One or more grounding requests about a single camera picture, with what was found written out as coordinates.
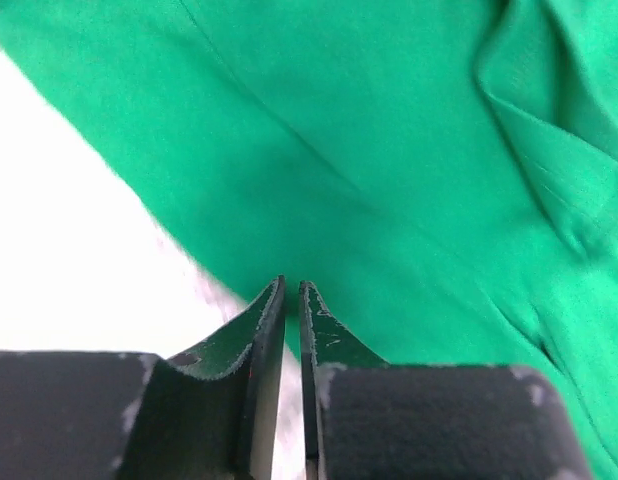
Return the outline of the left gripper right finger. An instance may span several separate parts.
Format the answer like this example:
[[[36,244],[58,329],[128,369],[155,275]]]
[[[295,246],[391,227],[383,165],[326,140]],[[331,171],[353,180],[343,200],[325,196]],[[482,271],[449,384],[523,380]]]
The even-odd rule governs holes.
[[[310,479],[585,479],[564,402],[522,365],[392,365],[300,285]]]

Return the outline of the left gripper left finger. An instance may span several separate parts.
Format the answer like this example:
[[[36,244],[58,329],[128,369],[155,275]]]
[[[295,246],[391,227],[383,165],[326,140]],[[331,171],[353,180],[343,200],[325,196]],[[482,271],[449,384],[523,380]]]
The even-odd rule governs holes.
[[[285,280],[169,358],[0,351],[0,479],[267,479]]]

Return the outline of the green t-shirt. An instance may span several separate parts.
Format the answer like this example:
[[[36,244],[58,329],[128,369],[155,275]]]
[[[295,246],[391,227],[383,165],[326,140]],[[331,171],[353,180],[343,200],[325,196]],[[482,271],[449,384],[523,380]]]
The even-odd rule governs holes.
[[[618,1],[0,1],[0,47],[231,290],[531,365],[618,479]]]

